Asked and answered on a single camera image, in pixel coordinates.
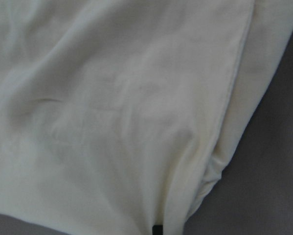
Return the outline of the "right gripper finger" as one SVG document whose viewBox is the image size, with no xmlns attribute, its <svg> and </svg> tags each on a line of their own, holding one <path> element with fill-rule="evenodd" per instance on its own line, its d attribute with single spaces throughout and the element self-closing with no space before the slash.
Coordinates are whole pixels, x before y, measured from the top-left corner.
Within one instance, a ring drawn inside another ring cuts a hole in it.
<svg viewBox="0 0 293 235">
<path fill-rule="evenodd" d="M 152 235 L 163 235 L 163 225 L 154 225 L 152 227 Z"/>
</svg>

